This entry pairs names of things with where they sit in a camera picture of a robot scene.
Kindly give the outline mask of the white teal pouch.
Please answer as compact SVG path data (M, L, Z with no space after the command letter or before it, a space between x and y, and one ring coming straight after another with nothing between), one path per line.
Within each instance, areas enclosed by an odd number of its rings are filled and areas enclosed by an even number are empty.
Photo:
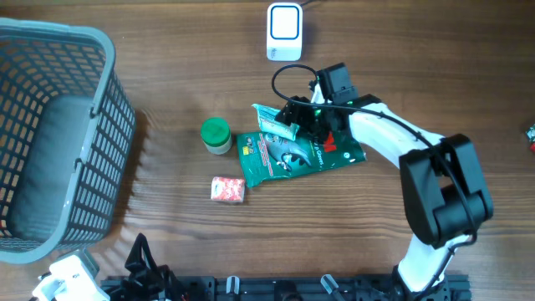
M283 122L276 121L276 116L281 110L260 104L253 104L252 107L257 111L257 120L260 131L278 135L287 140L296 140L299 125L294 123L286 125Z

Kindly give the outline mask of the green 3M gloves package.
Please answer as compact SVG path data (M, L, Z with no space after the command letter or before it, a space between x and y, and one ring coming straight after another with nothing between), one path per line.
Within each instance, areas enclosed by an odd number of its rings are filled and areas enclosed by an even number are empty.
M358 141L329 133L323 143L297 137L288 140L267 132L237 136L237 151L247 186L338 169L366 160Z

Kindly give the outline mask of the green lid jar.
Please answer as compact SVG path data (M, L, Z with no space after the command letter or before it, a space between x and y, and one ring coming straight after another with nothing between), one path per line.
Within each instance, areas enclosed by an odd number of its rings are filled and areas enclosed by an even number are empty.
M203 122L201 139L207 150L214 155L223 155L232 147L231 128L220 117L211 117Z

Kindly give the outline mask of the red white patterned box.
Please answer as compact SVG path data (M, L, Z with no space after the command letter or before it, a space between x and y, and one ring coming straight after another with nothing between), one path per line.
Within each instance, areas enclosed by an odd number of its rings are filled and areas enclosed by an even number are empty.
M215 176L211 182L211 200L214 202L243 203L246 182L244 179Z

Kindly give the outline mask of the red white snack bar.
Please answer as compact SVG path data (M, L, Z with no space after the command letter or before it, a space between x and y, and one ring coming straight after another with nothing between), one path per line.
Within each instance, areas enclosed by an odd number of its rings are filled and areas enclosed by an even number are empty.
M529 142L529 149L532 153L535 152L535 125L530 126L526 130L526 137Z

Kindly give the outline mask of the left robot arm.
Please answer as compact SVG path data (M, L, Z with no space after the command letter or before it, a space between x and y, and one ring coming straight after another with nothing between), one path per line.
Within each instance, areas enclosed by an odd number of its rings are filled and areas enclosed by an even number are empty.
M186 292L167 265L158 266L147 238L139 233L125 261L130 272L125 287L129 297L145 300L186 300Z

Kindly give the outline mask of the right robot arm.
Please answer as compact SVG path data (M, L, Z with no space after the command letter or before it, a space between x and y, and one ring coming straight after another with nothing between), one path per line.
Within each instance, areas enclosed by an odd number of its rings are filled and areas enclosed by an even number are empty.
M279 119L325 142L339 132L365 144L400 172L405 217L413 232L395 266L389 298L423 300L446 286L456 252L478 239L494 204L471 140L412 125L373 94L359 95L345 64L314 70L310 98L284 95Z

